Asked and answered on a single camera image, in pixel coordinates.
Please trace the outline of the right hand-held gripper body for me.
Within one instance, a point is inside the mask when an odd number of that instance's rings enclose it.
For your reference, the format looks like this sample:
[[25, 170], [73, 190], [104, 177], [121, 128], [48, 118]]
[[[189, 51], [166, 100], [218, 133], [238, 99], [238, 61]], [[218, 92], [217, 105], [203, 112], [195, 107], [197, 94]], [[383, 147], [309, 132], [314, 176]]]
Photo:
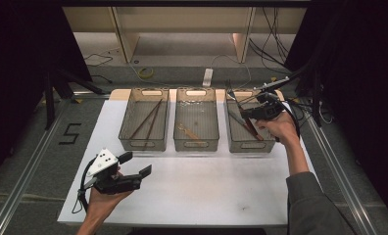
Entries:
[[288, 81], [289, 77], [285, 76], [283, 79], [255, 87], [255, 90], [260, 90], [256, 98], [261, 105], [253, 109], [252, 118], [271, 120], [277, 118], [284, 111], [284, 106], [280, 102], [275, 90]]

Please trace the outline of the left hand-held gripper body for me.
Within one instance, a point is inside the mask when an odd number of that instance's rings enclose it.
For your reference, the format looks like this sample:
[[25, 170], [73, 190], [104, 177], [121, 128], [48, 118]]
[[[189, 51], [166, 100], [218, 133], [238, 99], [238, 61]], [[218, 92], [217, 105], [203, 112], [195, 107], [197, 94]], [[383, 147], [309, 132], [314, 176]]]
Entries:
[[85, 170], [85, 176], [90, 177], [90, 180], [83, 185], [83, 190], [94, 187], [101, 194], [107, 195], [138, 190], [141, 175], [119, 175], [119, 165], [118, 157], [108, 149], [102, 149]]

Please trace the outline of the metal knife with brown handle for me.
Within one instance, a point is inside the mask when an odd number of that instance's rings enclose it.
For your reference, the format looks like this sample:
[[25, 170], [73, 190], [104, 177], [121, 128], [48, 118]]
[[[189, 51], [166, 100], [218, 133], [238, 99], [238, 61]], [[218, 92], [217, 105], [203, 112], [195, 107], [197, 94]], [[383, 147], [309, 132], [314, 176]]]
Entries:
[[241, 117], [239, 117], [236, 113], [234, 113], [233, 111], [231, 111], [231, 110], [229, 110], [228, 111], [228, 114], [232, 117], [232, 118], [234, 118], [238, 123], [240, 123], [245, 129], [247, 129], [248, 130], [248, 132], [252, 135], [252, 136], [254, 136], [256, 139], [258, 139], [258, 140], [260, 140], [260, 141], [263, 141], [264, 140], [264, 138], [254, 129], [252, 129], [247, 123], [246, 123], [246, 121], [243, 119], [243, 118], [241, 118]]

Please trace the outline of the metal fork with brown handle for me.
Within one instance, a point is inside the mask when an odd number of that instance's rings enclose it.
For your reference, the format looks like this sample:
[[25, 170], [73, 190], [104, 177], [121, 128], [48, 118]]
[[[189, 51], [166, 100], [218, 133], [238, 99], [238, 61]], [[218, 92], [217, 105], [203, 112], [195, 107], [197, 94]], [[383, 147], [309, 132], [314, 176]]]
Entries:
[[243, 108], [241, 106], [241, 104], [238, 102], [237, 98], [236, 98], [236, 95], [235, 95], [235, 92], [231, 86], [231, 81], [228, 79], [226, 82], [225, 82], [225, 88], [226, 88], [226, 94], [234, 101], [234, 103], [236, 104], [237, 108], [242, 111]]

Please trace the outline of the translucent grey plastic bin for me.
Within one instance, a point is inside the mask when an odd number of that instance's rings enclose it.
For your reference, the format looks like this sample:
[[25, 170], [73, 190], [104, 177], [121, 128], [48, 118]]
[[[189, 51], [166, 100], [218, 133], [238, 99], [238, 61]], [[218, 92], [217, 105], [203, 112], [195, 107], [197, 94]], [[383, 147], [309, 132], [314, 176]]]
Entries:
[[166, 149], [170, 91], [133, 88], [127, 101], [119, 139], [127, 151]]
[[[258, 91], [253, 89], [233, 90], [235, 92], [238, 102], [241, 99], [245, 99], [247, 97], [255, 96], [258, 94]], [[258, 106], [242, 106], [242, 108], [243, 110], [254, 109], [259, 107], [260, 105], [261, 103]], [[254, 129], [264, 138], [263, 141], [260, 141], [254, 136], [252, 136], [247, 129], [245, 129], [240, 123], [238, 123], [233, 117], [228, 114], [228, 111], [231, 110], [239, 117], [241, 117], [240, 110], [237, 108], [234, 101], [227, 94], [224, 101], [224, 108], [226, 114], [226, 128], [230, 153], [269, 153], [272, 150], [275, 144], [275, 138], [272, 137], [266, 129], [259, 129], [258, 127], [256, 127], [254, 119], [250, 118], [250, 122], [253, 125]]]
[[[200, 140], [192, 140], [177, 128], [182, 123]], [[177, 152], [215, 152], [218, 149], [217, 95], [213, 88], [176, 90], [173, 140]]]

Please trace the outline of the dark brown chopstick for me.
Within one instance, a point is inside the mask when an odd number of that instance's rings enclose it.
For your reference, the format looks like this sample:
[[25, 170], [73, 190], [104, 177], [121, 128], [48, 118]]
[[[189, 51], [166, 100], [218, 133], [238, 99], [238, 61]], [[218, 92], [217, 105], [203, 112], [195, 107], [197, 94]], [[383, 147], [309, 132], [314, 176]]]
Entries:
[[137, 126], [137, 128], [133, 131], [133, 133], [129, 136], [129, 139], [133, 139], [133, 137], [138, 133], [138, 131], [141, 129], [141, 127], [144, 125], [144, 123], [148, 120], [148, 118], [154, 113], [157, 109], [159, 109], [159, 106], [161, 105], [163, 99], [160, 99], [160, 101], [154, 106], [154, 108], [150, 111], [150, 113], [145, 117], [142, 122]]
[[159, 102], [159, 104], [157, 105], [157, 108], [154, 112], [154, 116], [152, 118], [152, 122], [150, 124], [150, 127], [148, 129], [148, 132], [147, 132], [147, 136], [146, 136], [146, 139], [145, 139], [145, 144], [144, 144], [144, 149], [146, 149], [147, 147], [149, 147], [149, 140], [150, 140], [150, 135], [152, 133], [152, 130], [154, 128], [154, 125], [155, 125], [155, 122], [156, 122], [156, 118], [157, 118], [157, 115], [158, 115], [158, 112], [159, 112], [159, 108], [161, 107], [161, 104], [162, 104], [162, 101]]

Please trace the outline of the wooden spoon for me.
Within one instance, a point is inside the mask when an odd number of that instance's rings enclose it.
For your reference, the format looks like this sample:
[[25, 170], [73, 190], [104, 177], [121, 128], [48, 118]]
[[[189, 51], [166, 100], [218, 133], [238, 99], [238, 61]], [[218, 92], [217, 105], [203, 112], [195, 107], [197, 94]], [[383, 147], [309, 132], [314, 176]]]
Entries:
[[177, 128], [184, 132], [185, 135], [187, 135], [192, 140], [200, 140], [200, 138], [189, 128], [186, 128], [182, 123], [179, 123], [177, 125]]

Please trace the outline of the person's right hand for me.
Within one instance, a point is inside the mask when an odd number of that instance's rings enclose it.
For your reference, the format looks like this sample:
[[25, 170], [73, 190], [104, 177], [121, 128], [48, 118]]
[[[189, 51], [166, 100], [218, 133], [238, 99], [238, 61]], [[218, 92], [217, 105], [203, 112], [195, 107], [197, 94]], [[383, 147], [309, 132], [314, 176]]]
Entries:
[[299, 140], [294, 121], [286, 112], [282, 112], [272, 120], [257, 120], [256, 126], [260, 129], [267, 129], [272, 136], [278, 138], [284, 145], [295, 143]]

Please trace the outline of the person's left hand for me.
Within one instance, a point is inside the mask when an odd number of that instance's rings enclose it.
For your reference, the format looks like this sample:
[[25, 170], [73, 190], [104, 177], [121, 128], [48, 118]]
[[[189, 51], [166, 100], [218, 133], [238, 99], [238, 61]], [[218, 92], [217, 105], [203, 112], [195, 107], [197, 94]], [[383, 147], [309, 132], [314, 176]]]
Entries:
[[108, 217], [114, 208], [131, 194], [132, 191], [107, 195], [101, 194], [98, 190], [92, 188], [86, 215], [96, 218]]

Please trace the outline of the black metal stand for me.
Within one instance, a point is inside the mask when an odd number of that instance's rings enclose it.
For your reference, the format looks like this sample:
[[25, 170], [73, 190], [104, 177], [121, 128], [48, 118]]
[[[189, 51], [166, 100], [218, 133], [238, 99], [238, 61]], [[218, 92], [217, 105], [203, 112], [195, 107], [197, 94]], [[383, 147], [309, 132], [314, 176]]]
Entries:
[[59, 68], [47, 71], [44, 75], [44, 94], [47, 114], [45, 126], [46, 130], [49, 130], [55, 121], [56, 112], [53, 90], [56, 90], [62, 99], [70, 99], [73, 96], [73, 90], [69, 86], [70, 82], [76, 83], [97, 95], [105, 94], [105, 91], [101, 88], [91, 84], [89, 81], [84, 80], [70, 71]]
[[318, 65], [316, 62], [307, 62], [300, 69], [294, 71], [289, 75], [289, 80], [281, 82], [275, 85], [274, 88], [279, 88], [284, 84], [290, 83], [298, 79], [298, 84], [295, 88], [295, 93], [298, 96], [310, 95], [312, 97], [312, 112], [311, 115], [318, 127], [321, 127], [320, 121], [320, 95], [321, 95], [321, 82], [320, 73], [318, 72]]

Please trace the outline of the beige wooden shelf unit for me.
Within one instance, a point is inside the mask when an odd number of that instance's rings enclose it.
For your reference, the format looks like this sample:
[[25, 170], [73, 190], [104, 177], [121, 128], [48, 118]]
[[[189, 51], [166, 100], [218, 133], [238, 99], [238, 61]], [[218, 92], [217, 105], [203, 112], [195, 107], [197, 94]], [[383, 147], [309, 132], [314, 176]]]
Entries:
[[280, 7], [65, 7], [74, 32], [113, 32], [123, 59], [131, 61], [143, 32], [232, 33], [237, 60], [243, 63], [252, 33], [295, 34], [305, 8]]

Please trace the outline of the silver metal floor rail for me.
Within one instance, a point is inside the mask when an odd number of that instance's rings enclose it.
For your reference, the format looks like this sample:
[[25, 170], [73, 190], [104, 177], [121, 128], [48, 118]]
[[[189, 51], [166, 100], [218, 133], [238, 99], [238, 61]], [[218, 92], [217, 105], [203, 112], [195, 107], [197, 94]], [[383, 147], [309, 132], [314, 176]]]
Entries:
[[55, 119], [46, 126], [44, 109], [34, 114], [22, 136], [11, 149], [12, 155], [0, 166], [0, 235], [4, 233], [22, 196], [35, 174], [58, 128], [66, 107], [56, 108]]
[[323, 152], [325, 160], [329, 165], [332, 174], [337, 182], [340, 191], [346, 200], [347, 206], [350, 209], [353, 218], [358, 225], [362, 235], [378, 235], [372, 221], [364, 208], [362, 201], [356, 193], [349, 177], [347, 176], [343, 166], [339, 163], [335, 152], [333, 151], [329, 141], [323, 130], [318, 127], [314, 119], [308, 116], [308, 125], [315, 136], [316, 142]]

